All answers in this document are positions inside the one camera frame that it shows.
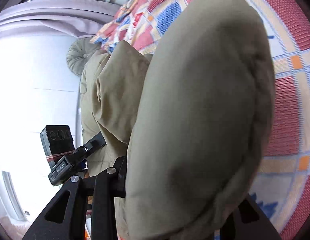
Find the olive green puffer jacket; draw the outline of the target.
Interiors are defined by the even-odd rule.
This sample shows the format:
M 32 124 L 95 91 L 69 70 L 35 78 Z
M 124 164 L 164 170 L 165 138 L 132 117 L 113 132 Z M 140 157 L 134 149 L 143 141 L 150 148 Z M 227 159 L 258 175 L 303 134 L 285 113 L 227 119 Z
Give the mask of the olive green puffer jacket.
M 123 239 L 207 239 L 247 195 L 271 132 L 275 77 L 245 0 L 192 0 L 153 55 L 97 51 L 80 82 L 83 140 L 106 146 L 91 176 L 127 157 Z

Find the red blue patchwork leaf quilt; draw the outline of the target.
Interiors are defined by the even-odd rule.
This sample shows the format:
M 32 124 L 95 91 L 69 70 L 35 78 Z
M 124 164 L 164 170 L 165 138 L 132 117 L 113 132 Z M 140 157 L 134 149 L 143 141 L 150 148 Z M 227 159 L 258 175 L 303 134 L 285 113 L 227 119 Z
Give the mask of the red blue patchwork leaf quilt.
M 128 0 L 92 42 L 112 52 L 125 40 L 151 54 L 192 0 Z M 300 0 L 246 0 L 267 30 L 275 116 L 251 197 L 282 239 L 310 239 L 310 19 Z

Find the round green pleated cushion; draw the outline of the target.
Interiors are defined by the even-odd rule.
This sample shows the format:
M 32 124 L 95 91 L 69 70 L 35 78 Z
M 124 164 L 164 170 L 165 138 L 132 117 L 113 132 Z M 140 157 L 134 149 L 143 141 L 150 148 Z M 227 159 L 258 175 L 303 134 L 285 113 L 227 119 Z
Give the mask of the round green pleated cushion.
M 75 40 L 67 52 L 67 67 L 76 76 L 82 75 L 85 64 L 96 51 L 101 49 L 99 44 L 91 43 L 90 40 L 90 37 Z

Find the grey lilac curtain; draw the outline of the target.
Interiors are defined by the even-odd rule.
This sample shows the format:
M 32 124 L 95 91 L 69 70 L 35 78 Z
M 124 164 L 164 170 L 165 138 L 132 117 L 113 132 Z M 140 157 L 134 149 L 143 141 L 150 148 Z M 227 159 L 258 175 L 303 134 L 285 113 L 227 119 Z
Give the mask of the grey lilac curtain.
M 30 0 L 0 13 L 0 39 L 20 35 L 92 37 L 120 6 L 96 0 Z

